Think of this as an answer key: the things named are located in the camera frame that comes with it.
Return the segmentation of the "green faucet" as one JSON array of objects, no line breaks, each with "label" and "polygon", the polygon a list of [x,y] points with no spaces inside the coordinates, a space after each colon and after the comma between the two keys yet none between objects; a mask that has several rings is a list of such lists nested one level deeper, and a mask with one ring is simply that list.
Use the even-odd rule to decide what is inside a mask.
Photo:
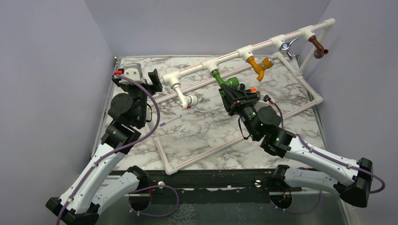
[{"label": "green faucet", "polygon": [[238,86],[240,85],[239,80],[236,77],[228,78],[227,80],[224,80],[221,78],[220,72],[218,70],[214,70],[211,72],[212,77],[217,81],[219,86],[222,84],[225,84],[229,87],[237,89]]}]

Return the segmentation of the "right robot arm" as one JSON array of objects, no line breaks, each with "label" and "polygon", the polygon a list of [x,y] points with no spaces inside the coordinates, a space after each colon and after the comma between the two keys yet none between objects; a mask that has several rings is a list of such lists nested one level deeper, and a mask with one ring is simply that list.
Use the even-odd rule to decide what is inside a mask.
[{"label": "right robot arm", "polygon": [[271,186],[278,191],[285,188],[306,187],[328,191],[353,206],[365,208],[371,193],[373,163],[367,158],[344,158],[320,149],[280,127],[282,117],[269,105],[256,108],[258,95],[228,85],[219,89],[224,108],[229,116],[238,115],[238,125],[244,125],[251,139],[272,156],[287,158],[313,168],[308,172],[280,166],[271,177]]}]

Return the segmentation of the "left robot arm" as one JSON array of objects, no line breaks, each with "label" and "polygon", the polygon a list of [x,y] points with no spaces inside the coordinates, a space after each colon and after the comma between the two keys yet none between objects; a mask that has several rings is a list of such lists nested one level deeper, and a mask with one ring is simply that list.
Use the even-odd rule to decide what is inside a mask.
[{"label": "left robot arm", "polygon": [[100,189],[114,167],[131,148],[156,132],[160,117],[154,95],[163,87],[157,70],[134,75],[131,69],[118,69],[112,81],[122,89],[110,102],[108,115],[112,121],[101,137],[94,156],[77,180],[59,197],[50,198],[46,207],[57,217],[56,223],[68,225],[93,225],[100,214],[124,194],[143,192],[147,188],[147,173],[138,166],[127,172],[110,187]]}]

